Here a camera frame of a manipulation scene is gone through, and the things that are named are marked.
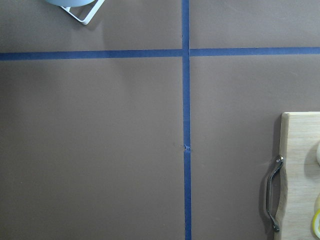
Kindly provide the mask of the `bamboo cutting board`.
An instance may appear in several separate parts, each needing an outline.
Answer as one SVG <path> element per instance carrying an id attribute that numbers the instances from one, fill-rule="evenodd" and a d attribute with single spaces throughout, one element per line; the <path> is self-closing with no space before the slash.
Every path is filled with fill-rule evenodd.
<path id="1" fill-rule="evenodd" d="M 316 240 L 313 217 L 320 206 L 320 113 L 284 112 L 281 116 L 279 153 L 280 197 L 276 240 Z"/>

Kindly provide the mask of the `white steamed bun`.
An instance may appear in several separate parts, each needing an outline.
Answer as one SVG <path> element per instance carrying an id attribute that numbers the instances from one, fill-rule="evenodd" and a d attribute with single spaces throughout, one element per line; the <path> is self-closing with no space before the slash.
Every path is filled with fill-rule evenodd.
<path id="1" fill-rule="evenodd" d="M 320 143 L 318 144 L 316 149 L 316 161 L 320 165 Z"/>

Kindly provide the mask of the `lower lemon slice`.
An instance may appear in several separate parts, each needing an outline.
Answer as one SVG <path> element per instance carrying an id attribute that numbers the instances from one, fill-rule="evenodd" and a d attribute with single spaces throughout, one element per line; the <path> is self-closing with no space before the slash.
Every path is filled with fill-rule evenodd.
<path id="1" fill-rule="evenodd" d="M 320 239 L 320 209 L 318 209 L 312 218 L 312 231 L 314 235 Z"/>

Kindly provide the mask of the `light blue bowl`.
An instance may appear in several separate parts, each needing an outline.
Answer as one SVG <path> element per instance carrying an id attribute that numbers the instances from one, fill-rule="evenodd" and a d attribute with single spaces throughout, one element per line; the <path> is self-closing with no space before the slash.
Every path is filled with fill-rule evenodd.
<path id="1" fill-rule="evenodd" d="M 81 7 L 88 5 L 95 0 L 45 0 L 49 4 L 60 6 L 60 7 Z"/>

